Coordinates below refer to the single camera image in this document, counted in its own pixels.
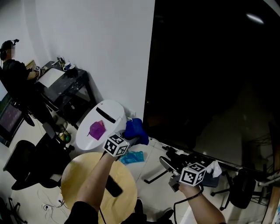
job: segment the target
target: cyan plastic bag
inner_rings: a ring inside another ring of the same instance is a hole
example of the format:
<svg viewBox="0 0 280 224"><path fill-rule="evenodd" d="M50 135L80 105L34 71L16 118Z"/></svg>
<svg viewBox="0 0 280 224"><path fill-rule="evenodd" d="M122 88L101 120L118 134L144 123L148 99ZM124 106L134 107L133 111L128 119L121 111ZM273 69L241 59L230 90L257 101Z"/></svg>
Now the cyan plastic bag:
<svg viewBox="0 0 280 224"><path fill-rule="evenodd" d="M144 154L140 152L128 152L119 159L124 165L129 163L144 162Z"/></svg>

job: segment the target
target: blue cloth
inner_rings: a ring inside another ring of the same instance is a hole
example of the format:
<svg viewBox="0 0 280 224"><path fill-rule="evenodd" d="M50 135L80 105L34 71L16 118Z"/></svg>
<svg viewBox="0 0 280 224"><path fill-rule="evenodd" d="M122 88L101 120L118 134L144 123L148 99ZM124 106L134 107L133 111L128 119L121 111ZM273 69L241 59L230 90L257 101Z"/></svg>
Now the blue cloth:
<svg viewBox="0 0 280 224"><path fill-rule="evenodd" d="M135 137L139 137L138 141L135 143L148 145L149 137L147 133L142 128L142 121L139 118L133 118L126 122L126 131L124 133L126 139L130 140Z"/></svg>
<svg viewBox="0 0 280 224"><path fill-rule="evenodd" d="M144 154L140 152L128 152L119 159L124 165L129 163L144 162Z"/></svg>

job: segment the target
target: person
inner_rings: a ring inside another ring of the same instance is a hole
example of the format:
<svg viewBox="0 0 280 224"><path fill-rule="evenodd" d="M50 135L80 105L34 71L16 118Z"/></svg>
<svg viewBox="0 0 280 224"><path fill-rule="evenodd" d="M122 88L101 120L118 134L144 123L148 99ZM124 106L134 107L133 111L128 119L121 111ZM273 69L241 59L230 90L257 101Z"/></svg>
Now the person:
<svg viewBox="0 0 280 224"><path fill-rule="evenodd" d="M74 203L70 216L65 224L76 223L98 223L98 211L102 202L106 182L110 173L111 166L115 157L108 153L100 159L89 177L82 184L78 191L76 202ZM196 187L181 184L179 190L188 198L197 194L200 190ZM222 224L225 223L222 213L209 202L202 194L188 201L194 217L198 224ZM157 223L172 223L169 218L173 214L172 210L167 211ZM147 216L143 214L143 206L140 200L137 200L135 213L132 213L122 224L142 224L147 223Z"/></svg>
<svg viewBox="0 0 280 224"><path fill-rule="evenodd" d="M0 80L3 86L21 107L28 109L42 124L47 122L58 131L59 127L46 107L43 97L35 88L37 73L26 69L24 63L14 60L14 55L14 43L5 41L0 49L0 58L3 61Z"/></svg>

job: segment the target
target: mug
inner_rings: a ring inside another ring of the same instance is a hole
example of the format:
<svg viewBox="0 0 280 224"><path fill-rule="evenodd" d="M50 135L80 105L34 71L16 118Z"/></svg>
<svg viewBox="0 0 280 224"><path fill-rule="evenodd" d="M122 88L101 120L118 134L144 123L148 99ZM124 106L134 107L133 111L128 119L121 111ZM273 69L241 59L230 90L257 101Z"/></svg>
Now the mug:
<svg viewBox="0 0 280 224"><path fill-rule="evenodd" d="M71 67L70 62L66 63L65 66L63 67L63 71L65 71L65 72L68 71L70 69L70 67Z"/></svg>

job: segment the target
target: man sitting at desk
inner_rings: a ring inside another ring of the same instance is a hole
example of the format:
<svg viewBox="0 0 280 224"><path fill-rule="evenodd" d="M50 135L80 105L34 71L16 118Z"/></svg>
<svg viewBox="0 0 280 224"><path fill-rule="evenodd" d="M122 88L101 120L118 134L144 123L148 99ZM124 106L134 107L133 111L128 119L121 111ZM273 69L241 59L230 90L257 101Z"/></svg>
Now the man sitting at desk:
<svg viewBox="0 0 280 224"><path fill-rule="evenodd" d="M0 58L3 61L3 69L0 80L12 99L23 107L26 107L42 124L47 122L58 131L50 111L46 107L43 97L35 88L36 75L32 69L26 69L23 63L13 60L15 44L5 41L0 49Z"/></svg>

